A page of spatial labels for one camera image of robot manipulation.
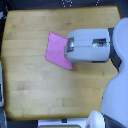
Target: pink towel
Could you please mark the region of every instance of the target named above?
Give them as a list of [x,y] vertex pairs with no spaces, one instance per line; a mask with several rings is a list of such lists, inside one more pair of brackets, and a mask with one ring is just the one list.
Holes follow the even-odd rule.
[[45,59],[69,70],[73,69],[73,66],[64,58],[64,46],[66,44],[67,39],[50,32]]

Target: wood grain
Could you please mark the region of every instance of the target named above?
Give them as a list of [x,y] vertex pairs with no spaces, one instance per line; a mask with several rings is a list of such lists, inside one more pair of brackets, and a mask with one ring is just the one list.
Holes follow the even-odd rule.
[[87,117],[100,111],[105,85],[117,74],[114,66],[109,61],[60,68],[45,60],[48,36],[113,27],[119,19],[116,7],[10,11],[1,53],[7,119]]

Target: wooden tabletop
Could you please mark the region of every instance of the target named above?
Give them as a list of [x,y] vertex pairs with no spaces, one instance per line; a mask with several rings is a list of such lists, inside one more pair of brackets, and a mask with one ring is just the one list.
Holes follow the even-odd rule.
[[111,61],[74,63],[71,71],[45,60],[49,32],[114,27],[116,7],[10,11],[1,61],[7,119],[87,117],[100,111],[106,83],[117,74]]

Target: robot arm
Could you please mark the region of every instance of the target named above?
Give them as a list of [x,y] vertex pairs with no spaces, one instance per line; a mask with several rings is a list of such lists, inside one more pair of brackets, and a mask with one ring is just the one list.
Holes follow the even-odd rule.
[[3,96],[3,77],[2,77],[2,66],[0,62],[0,128],[7,128],[6,114],[2,109],[4,106],[4,96]]
[[92,111],[87,128],[128,128],[128,18],[113,33],[107,29],[80,29],[68,35],[65,57],[71,62],[107,62],[112,58],[119,74],[106,86],[101,113]]

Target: pink cloth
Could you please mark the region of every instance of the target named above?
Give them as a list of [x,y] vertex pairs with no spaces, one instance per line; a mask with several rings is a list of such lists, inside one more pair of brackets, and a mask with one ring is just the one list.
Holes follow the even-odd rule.
[[67,39],[50,32],[45,59],[69,70],[73,69],[73,66],[71,62],[64,58],[66,43]]

